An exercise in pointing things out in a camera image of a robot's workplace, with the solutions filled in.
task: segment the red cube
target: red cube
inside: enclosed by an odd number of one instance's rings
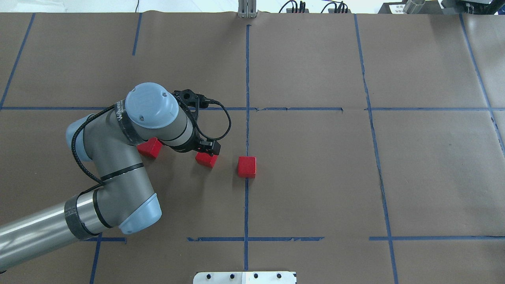
[[[200,153],[199,152],[194,159],[196,160],[197,163],[212,169],[214,167],[214,165],[216,164],[216,161],[218,159],[218,155],[211,156],[207,153]]]
[[[161,142],[158,141],[156,137],[149,139],[147,142],[144,142],[137,146],[137,150],[141,155],[146,157],[151,157],[156,159],[161,149]]]
[[[238,157],[238,176],[243,178],[256,176],[256,157]]]

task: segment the black cable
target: black cable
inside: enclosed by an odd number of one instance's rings
[[[342,9],[342,12],[343,12],[343,7],[344,7],[344,2],[340,2],[340,4],[338,5],[338,8],[333,12],[340,14],[340,9]]]
[[[287,4],[289,4],[290,2],[291,2],[291,4],[292,4],[292,3],[294,3],[294,4],[296,5],[296,10],[298,11],[298,3],[297,3],[295,0],[289,0],[288,2],[286,2],[286,3],[285,3],[282,7],[281,7],[281,9],[279,10],[279,13],[281,13],[281,12],[282,12],[282,9],[283,9],[284,7],[286,7],[286,5],[287,5]]]
[[[90,188],[86,189],[85,191],[81,192],[81,195],[86,194],[88,192],[91,192],[91,191],[93,191],[93,190],[95,190],[95,189],[97,189],[99,187],[102,187],[102,186],[103,185],[101,185],[101,184],[93,185],[92,187],[90,187]]]
[[[218,102],[216,100],[211,100],[209,102],[209,104],[214,104],[214,105],[220,106],[223,109],[223,111],[226,113],[226,117],[228,118],[228,129],[220,137],[218,137],[218,138],[212,138],[212,137],[209,137],[209,136],[205,135],[200,130],[200,127],[198,126],[196,118],[194,117],[193,112],[189,109],[188,105],[185,102],[183,102],[182,99],[179,96],[174,95],[174,97],[183,106],[184,112],[186,112],[187,114],[189,114],[189,117],[190,117],[191,121],[193,122],[195,128],[197,129],[198,133],[200,133],[207,140],[213,140],[213,141],[221,140],[221,139],[223,139],[228,134],[228,132],[230,132],[230,129],[231,129],[231,117],[230,117],[230,114],[228,113],[228,110],[225,108],[225,106],[223,106],[222,103],[220,103],[220,102]]]
[[[111,105],[110,107],[102,110],[101,112],[93,115],[92,117],[88,118],[81,126],[79,126],[79,128],[75,131],[74,133],[74,136],[72,137],[72,142],[71,142],[71,146],[70,146],[70,149],[72,150],[72,155],[74,156],[74,160],[75,162],[77,163],[77,165],[79,166],[79,168],[87,175],[89,176],[92,180],[98,182],[100,185],[105,185],[105,183],[97,178],[94,174],[92,174],[88,169],[86,169],[86,167],[82,164],[81,162],[81,159],[79,159],[79,156],[77,155],[77,151],[75,150],[75,142],[77,141],[77,136],[79,135],[79,133],[86,127],[86,125],[88,125],[91,121],[95,120],[97,117],[101,116],[102,114],[110,111],[110,110],[113,110],[114,109],[114,105]]]
[[[330,2],[330,3],[326,4],[326,6],[321,10],[320,14],[322,14],[324,12],[324,9],[326,9],[326,7],[328,7],[331,4],[335,5],[335,10],[333,10],[333,12],[335,13],[335,11],[337,10],[337,2]]]

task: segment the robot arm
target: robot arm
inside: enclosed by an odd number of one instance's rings
[[[158,84],[142,83],[103,115],[72,123],[67,143],[74,139],[77,160],[95,163],[103,188],[0,227],[0,271],[107,228],[119,226],[131,234],[157,222],[160,204],[136,146],[157,137],[177,152],[218,155],[217,139],[205,136],[196,123],[198,109],[212,103],[221,105],[191,90],[172,95]]]

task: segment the blue tape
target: blue tape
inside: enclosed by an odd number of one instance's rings
[[[252,236],[250,242],[318,242],[324,239],[323,236]]]
[[[386,236],[371,236],[369,241],[387,241]],[[493,235],[423,235],[423,236],[393,236],[393,241],[451,241],[451,240],[501,240],[505,241],[505,236]]]
[[[246,126],[246,136],[245,136],[245,155],[249,156],[249,113],[250,113],[250,102],[249,102],[249,28],[251,25],[246,26],[245,30],[245,126]]]
[[[209,236],[196,239],[186,239],[188,242],[243,242],[245,240],[245,238],[241,236]],[[318,242],[323,239],[323,236],[249,236],[247,238],[248,242]]]
[[[488,108],[371,108],[372,111],[488,111]]]
[[[245,28],[245,155],[249,156],[249,30],[251,25]],[[244,193],[244,271],[249,270],[249,179],[245,179]]]
[[[500,143],[501,153],[505,156],[505,146],[503,145],[503,139],[501,138],[500,130],[498,129],[498,125],[496,124],[496,119],[494,118],[493,110],[491,108],[491,103],[489,102],[489,97],[487,95],[486,88],[484,87],[484,83],[482,82],[482,77],[480,76],[479,67],[477,66],[477,62],[475,61],[475,56],[472,50],[472,46],[470,45],[470,41],[468,40],[467,29],[465,27],[465,21],[463,19],[463,15],[460,14],[460,22],[461,28],[463,29],[463,35],[465,36],[465,42],[467,43],[468,51],[470,52],[470,58],[472,59],[472,63],[475,67],[475,73],[477,73],[477,78],[479,79],[479,85],[482,89],[482,93],[484,94],[484,98],[486,99],[486,105],[489,110],[489,115],[491,116],[491,121],[494,126],[494,131],[496,132],[496,136],[498,137],[498,142]]]
[[[35,110],[35,111],[45,111],[45,110],[55,110],[55,111],[73,111],[73,110],[87,110],[87,111],[98,111],[104,110],[107,107],[2,107],[3,110]]]
[[[96,273],[96,265],[98,264],[98,255],[100,254],[100,243],[102,242],[102,233],[100,233],[96,240],[95,256],[93,258],[93,267],[91,268],[91,277],[89,278],[89,284],[94,283],[94,276]]]
[[[203,238],[186,238],[188,242],[243,242],[242,236],[209,236]]]
[[[133,52],[131,53],[132,56],[135,56],[135,53],[137,52],[137,41],[138,41],[138,34],[140,32],[141,22],[142,22],[142,13],[138,13],[137,33],[135,34],[135,42],[133,43]]]
[[[344,111],[343,108],[262,108],[257,109],[257,111]]]
[[[367,81],[365,80],[365,63],[363,60],[363,50],[361,47],[360,29],[358,27],[358,17],[356,14],[354,14],[354,23],[356,26],[356,38],[358,40],[358,51],[360,53],[361,72],[363,75],[363,86],[365,88],[365,93],[367,94],[368,117],[370,119],[370,128],[372,130],[372,140],[374,143],[374,151],[375,151],[375,162],[377,164],[377,169],[379,171],[380,189],[382,191],[382,208],[384,210],[384,220],[386,222],[386,231],[387,231],[387,237],[388,237],[388,243],[389,243],[389,254],[391,257],[391,267],[393,270],[393,279],[394,279],[394,283],[398,284],[398,273],[396,272],[396,260],[394,257],[393,240],[391,238],[391,226],[389,224],[389,213],[387,210],[386,192],[384,190],[384,181],[382,179],[382,169],[381,169],[381,165],[380,165],[379,150],[377,147],[377,139],[375,137],[375,128],[374,128],[374,122],[373,122],[373,116],[372,116],[372,106],[370,103],[370,94],[368,92]]]
[[[226,109],[229,110],[229,111],[246,111],[247,110],[247,108],[240,108],[240,107],[238,107],[238,108],[230,107],[230,108],[226,108]],[[211,108],[211,107],[208,107],[206,109],[200,109],[200,110],[201,111],[222,111],[223,109],[222,108],[213,108],[213,107]]]
[[[249,178],[245,179],[244,206],[244,271],[249,270]]]
[[[11,74],[9,79],[7,80],[7,85],[5,86],[4,95],[2,96],[2,100],[0,100],[0,109],[3,108],[5,99],[7,97],[7,93],[9,92],[9,87],[11,86],[12,78],[14,77],[14,73],[16,72],[16,68],[18,67],[19,59],[21,58],[21,53],[23,53],[23,48],[26,44],[26,39],[28,38],[28,34],[30,33],[31,26],[33,25],[33,20],[35,19],[35,13],[32,13],[32,17],[30,19],[30,23],[28,24],[28,28],[26,29],[25,37],[23,38],[23,42],[19,47],[18,56],[14,61],[14,66],[12,67]]]
[[[82,242],[97,242],[98,238],[90,238],[87,240],[82,240]],[[126,244],[126,238],[107,238],[103,237],[101,242],[122,242]]]

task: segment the metal post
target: metal post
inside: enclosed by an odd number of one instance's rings
[[[91,233],[106,229],[93,208],[93,192],[79,196],[77,212]],[[65,220],[65,202],[8,223],[0,227],[0,271],[78,240]]]
[[[238,0],[239,18],[256,18],[256,0]]]

